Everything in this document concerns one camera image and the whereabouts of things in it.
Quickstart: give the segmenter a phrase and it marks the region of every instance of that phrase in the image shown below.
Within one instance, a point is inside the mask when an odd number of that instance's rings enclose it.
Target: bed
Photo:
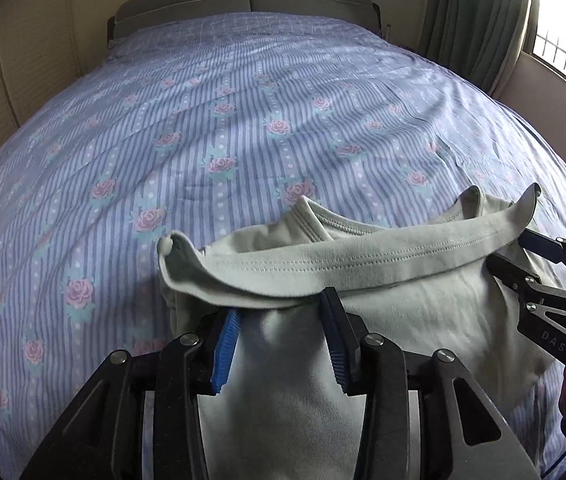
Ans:
[[[169,230],[203,246],[302,194],[406,226],[471,184],[515,199],[532,182],[538,227],[566,235],[566,164],[537,132],[353,23],[233,12],[118,37],[0,150],[0,475],[18,477],[110,351],[171,339]],[[561,380],[556,363],[504,413],[541,470],[565,447]]]

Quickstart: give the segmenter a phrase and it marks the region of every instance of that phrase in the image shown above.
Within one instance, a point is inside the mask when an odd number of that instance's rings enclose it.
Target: bedspread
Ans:
[[[0,474],[16,478],[105,356],[170,338],[155,243],[202,246],[301,195],[425,222],[477,184],[566,235],[566,165],[508,108],[339,20],[253,12],[140,31],[0,150]],[[561,274],[566,286],[566,272]],[[508,420],[561,451],[553,366]]]

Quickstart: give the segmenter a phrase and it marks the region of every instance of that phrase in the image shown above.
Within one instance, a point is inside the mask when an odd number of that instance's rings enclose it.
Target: gray headboard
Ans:
[[[108,39],[161,23],[250,11],[338,18],[380,33],[378,6],[372,0],[128,0],[108,21]]]

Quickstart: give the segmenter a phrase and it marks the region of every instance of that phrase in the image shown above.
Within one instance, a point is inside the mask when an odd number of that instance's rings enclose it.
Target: white fabric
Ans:
[[[326,286],[404,350],[453,350],[500,410],[514,408],[552,358],[516,331],[518,297],[484,260],[500,250],[556,284],[516,243],[539,194],[530,186],[512,204],[471,187],[443,216],[401,229],[353,222],[303,197],[277,224],[202,251],[180,232],[160,240],[175,336],[211,305],[244,308],[229,381],[200,398],[211,478],[352,478],[364,399],[335,383],[312,298]]]

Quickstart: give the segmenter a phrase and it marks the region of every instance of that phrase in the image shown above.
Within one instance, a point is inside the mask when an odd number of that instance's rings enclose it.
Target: metal screw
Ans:
[[[383,336],[380,334],[370,333],[363,339],[370,346],[381,346],[383,344]]]
[[[113,365],[122,365],[125,361],[128,360],[128,354],[126,354],[122,350],[117,350],[116,352],[112,352],[110,355],[110,362]]]
[[[193,332],[188,332],[186,334],[183,334],[179,338],[179,341],[181,342],[181,344],[183,346],[194,346],[194,345],[196,345],[196,343],[199,342],[199,336],[197,336]]]
[[[454,354],[452,354],[452,351],[445,348],[436,350],[436,357],[438,357],[439,361],[444,363],[451,363],[454,360]]]

